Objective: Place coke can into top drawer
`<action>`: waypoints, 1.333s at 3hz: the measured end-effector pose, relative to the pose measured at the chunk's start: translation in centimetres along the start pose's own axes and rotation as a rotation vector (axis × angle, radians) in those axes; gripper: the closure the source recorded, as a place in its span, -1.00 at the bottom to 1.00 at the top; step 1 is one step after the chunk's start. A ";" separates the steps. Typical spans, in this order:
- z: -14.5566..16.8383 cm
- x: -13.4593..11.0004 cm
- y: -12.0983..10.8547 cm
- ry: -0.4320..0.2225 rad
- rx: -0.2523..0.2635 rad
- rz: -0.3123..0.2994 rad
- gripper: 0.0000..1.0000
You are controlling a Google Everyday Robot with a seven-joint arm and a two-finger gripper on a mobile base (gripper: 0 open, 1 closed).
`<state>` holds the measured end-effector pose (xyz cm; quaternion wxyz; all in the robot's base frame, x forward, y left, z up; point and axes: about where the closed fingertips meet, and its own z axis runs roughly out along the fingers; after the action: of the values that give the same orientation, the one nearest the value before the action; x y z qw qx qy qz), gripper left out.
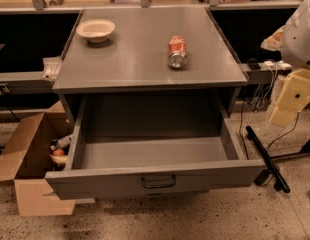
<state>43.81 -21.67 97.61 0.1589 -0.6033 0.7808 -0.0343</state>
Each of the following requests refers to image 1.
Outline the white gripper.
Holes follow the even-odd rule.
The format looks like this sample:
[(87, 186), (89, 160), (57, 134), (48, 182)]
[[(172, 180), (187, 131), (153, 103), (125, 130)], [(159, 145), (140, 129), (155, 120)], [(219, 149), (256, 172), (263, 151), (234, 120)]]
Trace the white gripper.
[[(261, 48), (280, 51), (284, 27), (264, 39)], [(277, 127), (286, 127), (310, 103), (310, 70), (299, 69), (282, 80), (282, 88), (275, 98), (268, 122)]]

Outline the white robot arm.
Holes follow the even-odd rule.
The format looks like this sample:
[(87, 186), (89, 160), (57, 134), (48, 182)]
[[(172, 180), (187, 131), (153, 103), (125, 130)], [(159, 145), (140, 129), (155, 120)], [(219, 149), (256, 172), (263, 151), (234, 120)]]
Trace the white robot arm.
[(279, 51), (293, 68), (280, 82), (280, 89), (274, 89), (268, 118), (270, 124), (285, 127), (310, 103), (310, 0), (304, 0), (261, 47)]

